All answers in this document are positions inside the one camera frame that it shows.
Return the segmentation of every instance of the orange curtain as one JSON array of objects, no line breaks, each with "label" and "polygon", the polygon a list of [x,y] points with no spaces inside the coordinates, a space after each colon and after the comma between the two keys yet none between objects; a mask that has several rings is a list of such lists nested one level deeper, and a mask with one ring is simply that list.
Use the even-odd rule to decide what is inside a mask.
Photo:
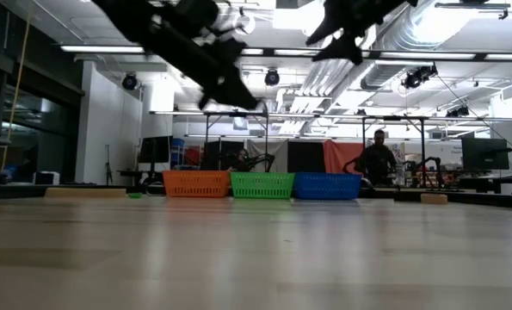
[{"label": "orange curtain", "polygon": [[[323,148],[326,172],[343,173],[345,163],[361,155],[362,143],[336,143],[326,140]],[[354,165],[348,166],[348,171],[355,172]]]}]

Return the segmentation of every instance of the wooden floor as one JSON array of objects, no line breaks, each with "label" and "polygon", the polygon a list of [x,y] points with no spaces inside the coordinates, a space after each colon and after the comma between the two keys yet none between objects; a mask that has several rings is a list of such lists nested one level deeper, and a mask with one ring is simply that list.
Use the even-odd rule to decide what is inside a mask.
[{"label": "wooden floor", "polygon": [[512,309],[512,210],[0,201],[0,310]]}]

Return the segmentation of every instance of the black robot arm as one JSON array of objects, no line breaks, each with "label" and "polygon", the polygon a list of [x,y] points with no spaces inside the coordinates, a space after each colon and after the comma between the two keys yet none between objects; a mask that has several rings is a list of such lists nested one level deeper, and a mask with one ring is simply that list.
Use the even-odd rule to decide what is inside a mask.
[{"label": "black robot arm", "polygon": [[384,17],[403,3],[416,7],[418,0],[326,0],[324,19],[317,30],[307,39],[306,45],[315,44],[342,29],[339,39],[334,39],[313,61],[323,59],[350,59],[359,65],[362,50],[355,44],[357,37],[364,37],[372,25],[382,24]]},{"label": "black robot arm", "polygon": [[357,162],[357,160],[359,160],[359,158],[358,158],[358,157],[357,157],[357,158],[353,158],[353,159],[349,160],[347,163],[345,163],[345,164],[343,165],[343,168],[342,168],[343,173],[352,173],[352,172],[349,172],[349,171],[348,171],[348,166],[349,166],[350,164],[352,164],[352,163],[356,163],[356,162]]},{"label": "black robot arm", "polygon": [[244,161],[250,167],[250,170],[254,169],[254,167],[256,167],[257,164],[267,162],[265,172],[269,172],[271,170],[273,162],[275,161],[275,155],[260,154],[253,158],[246,158]]},{"label": "black robot arm", "polygon": [[93,0],[126,39],[155,53],[192,78],[204,89],[202,109],[210,99],[244,109],[258,104],[244,85],[234,65],[246,44],[217,38],[201,46],[193,39],[206,31],[220,36],[228,29],[213,28],[219,7],[212,0],[181,0],[176,5],[163,2],[156,7],[147,0]]},{"label": "black robot arm", "polygon": [[[435,162],[435,180],[437,181],[437,187],[442,188],[445,184],[445,180],[443,180],[443,175],[441,174],[441,158],[437,157],[428,157],[425,160],[423,160],[420,164],[417,164],[414,167],[414,171],[417,171],[418,168],[422,167],[425,169],[426,163],[433,161]],[[428,182],[432,184],[431,180],[429,179],[429,175],[426,174],[426,177],[428,178]]]}]

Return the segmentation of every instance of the computer monitor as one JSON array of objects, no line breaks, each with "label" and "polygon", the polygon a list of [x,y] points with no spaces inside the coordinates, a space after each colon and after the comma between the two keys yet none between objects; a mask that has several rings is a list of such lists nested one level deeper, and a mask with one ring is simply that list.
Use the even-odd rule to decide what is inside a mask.
[{"label": "computer monitor", "polygon": [[462,162],[467,171],[508,170],[508,148],[505,139],[462,139]]},{"label": "computer monitor", "polygon": [[170,161],[170,144],[172,136],[143,138],[140,163],[167,163]]}]

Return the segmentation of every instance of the green basket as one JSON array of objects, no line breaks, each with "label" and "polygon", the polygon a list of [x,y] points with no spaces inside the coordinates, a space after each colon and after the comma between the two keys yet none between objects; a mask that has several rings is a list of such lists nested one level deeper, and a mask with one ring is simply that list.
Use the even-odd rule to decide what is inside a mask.
[{"label": "green basket", "polygon": [[288,199],[294,176],[293,173],[231,172],[232,193],[236,198]]}]

